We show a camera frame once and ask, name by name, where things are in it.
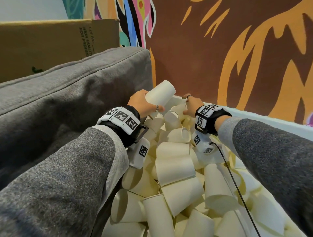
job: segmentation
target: wire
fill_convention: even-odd
[[[251,215],[250,215],[250,212],[249,212],[249,210],[248,210],[248,207],[247,207],[246,203],[244,202],[244,199],[243,199],[243,197],[242,197],[242,195],[241,195],[241,193],[240,193],[240,191],[239,191],[239,188],[238,188],[238,186],[237,186],[237,184],[236,184],[236,182],[235,182],[235,179],[234,179],[234,177],[233,177],[233,175],[232,175],[232,172],[230,172],[230,168],[228,167],[228,164],[227,164],[227,162],[226,162],[226,160],[225,160],[225,158],[224,158],[224,156],[223,156],[223,153],[222,153],[221,149],[218,147],[218,145],[217,145],[216,143],[211,142],[210,145],[211,145],[211,144],[214,144],[214,145],[217,147],[217,149],[219,150],[219,152],[221,153],[221,155],[222,155],[222,157],[223,157],[223,160],[224,160],[224,162],[225,162],[225,164],[226,164],[226,167],[227,167],[227,169],[228,169],[228,172],[230,173],[230,176],[232,177],[232,180],[233,180],[233,182],[234,182],[234,184],[235,184],[235,186],[236,186],[236,189],[237,189],[237,191],[238,191],[238,193],[239,193],[239,196],[240,196],[240,198],[241,198],[241,200],[242,200],[242,203],[244,204],[244,207],[246,208],[246,210],[247,210],[247,212],[248,212],[248,215],[249,215],[249,217],[250,217],[250,219],[251,219],[251,221],[252,221],[252,224],[253,224],[253,226],[254,226],[254,228],[255,228],[255,231],[256,231],[256,233],[258,234],[258,236],[261,237],[261,235],[260,235],[258,229],[256,228],[256,225],[255,225],[255,223],[254,223],[254,221],[253,221],[253,219],[252,219],[252,217],[251,217]]]

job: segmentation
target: gray sleeve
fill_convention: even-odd
[[[270,191],[290,218],[313,235],[313,142],[265,123],[232,117],[220,141]]]
[[[0,236],[90,236],[128,166],[113,130],[86,129],[0,192]]]

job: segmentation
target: qr code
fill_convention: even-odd
[[[131,117],[125,122],[132,130],[134,130],[138,123],[136,123]]]
[[[139,155],[142,155],[143,157],[146,157],[148,152],[148,148],[145,146],[141,146],[140,151],[139,151]]]
[[[213,149],[212,148],[207,148],[204,153],[209,154]]]
[[[105,115],[114,114],[117,111],[117,109],[112,109],[109,112],[107,112]]]
[[[210,107],[210,108],[216,108],[216,107],[218,107],[217,105],[215,105],[215,104],[210,104],[210,105],[208,105],[207,107]]]
[[[128,118],[128,115],[122,111],[119,111],[116,115],[114,115],[114,117],[123,122],[126,118]]]
[[[203,109],[201,110],[200,114],[206,115],[207,112],[209,112],[209,110],[210,110],[209,108],[203,108]]]
[[[196,145],[198,145],[198,143],[200,142],[200,138],[198,135],[194,138],[194,142]]]
[[[201,126],[202,125],[202,121],[203,121],[203,118],[198,118],[198,121],[197,121],[197,124],[199,125],[199,126]]]

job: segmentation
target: gray cushion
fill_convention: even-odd
[[[152,72],[149,51],[139,47],[0,84],[0,190],[140,89],[152,89]]]

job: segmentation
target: cardboard box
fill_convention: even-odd
[[[119,20],[0,23],[0,83],[119,47]]]

